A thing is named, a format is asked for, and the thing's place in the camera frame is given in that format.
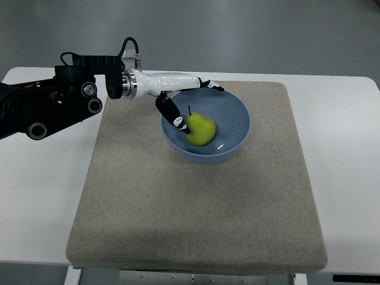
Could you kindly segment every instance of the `white table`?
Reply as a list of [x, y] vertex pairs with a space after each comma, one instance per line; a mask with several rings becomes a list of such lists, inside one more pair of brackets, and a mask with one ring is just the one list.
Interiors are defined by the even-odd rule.
[[[327, 246], [322, 272], [380, 274], [376, 84], [364, 77], [189, 73], [286, 85]], [[53, 68], [14, 68], [4, 82], [53, 75]], [[97, 86], [105, 102], [104, 77]], [[0, 141], [0, 262], [69, 265], [65, 248], [100, 120], [94, 116], [41, 141], [25, 134]]]

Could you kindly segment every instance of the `felt pad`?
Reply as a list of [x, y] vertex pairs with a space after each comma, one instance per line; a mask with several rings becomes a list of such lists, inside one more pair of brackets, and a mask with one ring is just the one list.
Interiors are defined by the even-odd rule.
[[219, 82], [252, 115], [231, 159], [169, 147], [154, 99], [108, 99], [66, 255], [74, 267], [249, 275], [327, 263], [286, 88]]

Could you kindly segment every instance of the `black cable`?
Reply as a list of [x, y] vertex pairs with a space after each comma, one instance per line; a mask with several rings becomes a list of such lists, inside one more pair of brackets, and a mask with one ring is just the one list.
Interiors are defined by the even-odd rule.
[[133, 37], [127, 37], [124, 42], [123, 42], [123, 45], [121, 47], [121, 50], [120, 50], [120, 53], [118, 54], [118, 56], [122, 56], [124, 51], [125, 51], [125, 47], [126, 47], [126, 44], [131, 41], [134, 45], [135, 45], [135, 50], [136, 50], [136, 53], [139, 53], [138, 51], [138, 45], [137, 45], [137, 42], [136, 40], [133, 38]]
[[65, 55], [77, 55], [76, 53], [74, 52], [64, 52], [61, 54], [61, 61], [64, 63], [65, 66], [69, 66], [65, 61], [64, 61], [64, 56]]

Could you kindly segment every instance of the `blue bowl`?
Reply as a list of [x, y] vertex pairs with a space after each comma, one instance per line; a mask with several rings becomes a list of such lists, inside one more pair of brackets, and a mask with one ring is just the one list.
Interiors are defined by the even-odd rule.
[[183, 118], [191, 111], [209, 116], [216, 125], [214, 138], [205, 146], [187, 142], [185, 134], [161, 116], [161, 127], [169, 145], [182, 157], [199, 164], [220, 163], [233, 156], [248, 138], [251, 114], [244, 102], [227, 91], [200, 88], [175, 94], [172, 100]]

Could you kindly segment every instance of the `bowl rim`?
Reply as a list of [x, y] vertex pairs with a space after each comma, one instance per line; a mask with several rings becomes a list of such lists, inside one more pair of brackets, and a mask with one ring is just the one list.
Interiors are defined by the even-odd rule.
[[[192, 153], [190, 151], [187, 151], [187, 150], [184, 150], [180, 147], [178, 147], [176, 144], [174, 144], [173, 142], [171, 142], [171, 140], [168, 139], [167, 135], [165, 135], [165, 131], [164, 131], [164, 128], [162, 127], [162, 120], [164, 119], [162, 115], [160, 115], [160, 125], [161, 125], [161, 130], [162, 132], [164, 133], [164, 136], [165, 136], [165, 139], [167, 140], [167, 142], [172, 145], [175, 149], [179, 150], [180, 152], [182, 153], [185, 153], [185, 154], [189, 154], [191, 156], [194, 156], [194, 157], [218, 157], [218, 156], [225, 156], [226, 154], [228, 153], [231, 153], [233, 151], [235, 151], [237, 148], [239, 148], [246, 140], [247, 138], [249, 137], [249, 134], [251, 133], [251, 128], [252, 128], [252, 116], [251, 116], [251, 113], [249, 111], [249, 109], [247, 108], [247, 105], [244, 103], [244, 101], [242, 99], [240, 99], [237, 95], [231, 93], [229, 90], [224, 90], [225, 92], [228, 92], [230, 93], [232, 96], [234, 96], [235, 98], [237, 98], [242, 104], [243, 106], [245, 107], [247, 113], [248, 113], [248, 118], [249, 118], [249, 126], [248, 126], [248, 130], [247, 130], [247, 133], [244, 137], [244, 139], [242, 139], [242, 141], [235, 147], [231, 148], [230, 150], [227, 150], [223, 153], [217, 153], [217, 154], [199, 154], [199, 153]], [[174, 96], [177, 96], [178, 94], [180, 94], [182, 91], [174, 94], [171, 98], [173, 98]]]

